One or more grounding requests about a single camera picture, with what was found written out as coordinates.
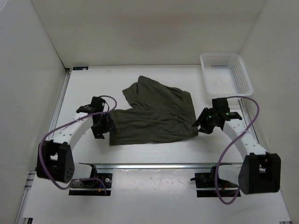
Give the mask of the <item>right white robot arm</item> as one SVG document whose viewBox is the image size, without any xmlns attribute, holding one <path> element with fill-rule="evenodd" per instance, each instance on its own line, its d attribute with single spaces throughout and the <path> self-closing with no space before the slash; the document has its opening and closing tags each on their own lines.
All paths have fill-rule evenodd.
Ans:
<svg viewBox="0 0 299 224">
<path fill-rule="evenodd" d="M 281 159 L 271 154 L 246 131 L 242 117 L 237 112 L 218 112 L 204 108 L 193 123 L 199 132 L 211 134 L 219 127 L 235 145 L 243 163 L 240 167 L 220 163 L 210 174 L 210 182 L 221 186 L 226 181 L 235 184 L 246 195 L 274 193 L 280 189 Z"/>
</svg>

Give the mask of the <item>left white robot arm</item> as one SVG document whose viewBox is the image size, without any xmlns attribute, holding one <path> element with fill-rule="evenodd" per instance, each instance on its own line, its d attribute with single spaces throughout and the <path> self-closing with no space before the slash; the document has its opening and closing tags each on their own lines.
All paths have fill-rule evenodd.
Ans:
<svg viewBox="0 0 299 224">
<path fill-rule="evenodd" d="M 36 167 L 39 178 L 51 180 L 54 184 L 81 179 L 88 187 L 96 185 L 98 175 L 92 172 L 91 166 L 75 163 L 72 151 L 89 129 L 96 139 L 103 139 L 103 134 L 115 130 L 112 109 L 105 111 L 104 108 L 104 103 L 81 106 L 71 122 L 55 128 L 42 138 Z"/>
</svg>

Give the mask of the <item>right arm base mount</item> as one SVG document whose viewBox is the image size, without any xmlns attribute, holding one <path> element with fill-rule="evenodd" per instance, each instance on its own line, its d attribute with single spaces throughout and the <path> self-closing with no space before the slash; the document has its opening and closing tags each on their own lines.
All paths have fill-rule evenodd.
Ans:
<svg viewBox="0 0 299 224">
<path fill-rule="evenodd" d="M 190 179 L 195 183 L 197 198 L 217 198 L 214 184 L 215 168 L 212 167 L 209 172 L 197 172 Z M 221 197 L 233 197 L 238 186 L 229 181 L 218 179 L 218 188 Z"/>
</svg>

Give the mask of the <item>olive green shorts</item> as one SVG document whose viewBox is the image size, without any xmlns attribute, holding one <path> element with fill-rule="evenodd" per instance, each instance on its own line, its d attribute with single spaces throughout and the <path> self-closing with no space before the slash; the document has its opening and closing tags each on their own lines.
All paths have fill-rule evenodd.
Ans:
<svg viewBox="0 0 299 224">
<path fill-rule="evenodd" d="M 131 108 L 112 111 L 116 131 L 110 133 L 110 146 L 171 143 L 198 136 L 189 92 L 139 76 L 122 93 Z"/>
</svg>

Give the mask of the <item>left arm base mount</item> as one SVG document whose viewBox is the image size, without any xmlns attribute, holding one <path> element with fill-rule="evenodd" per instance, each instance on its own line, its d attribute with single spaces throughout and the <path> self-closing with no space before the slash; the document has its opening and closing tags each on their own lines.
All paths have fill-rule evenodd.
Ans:
<svg viewBox="0 0 299 224">
<path fill-rule="evenodd" d="M 113 173 L 100 171 L 93 166 L 91 180 L 73 182 L 69 188 L 70 196 L 111 196 Z"/>
</svg>

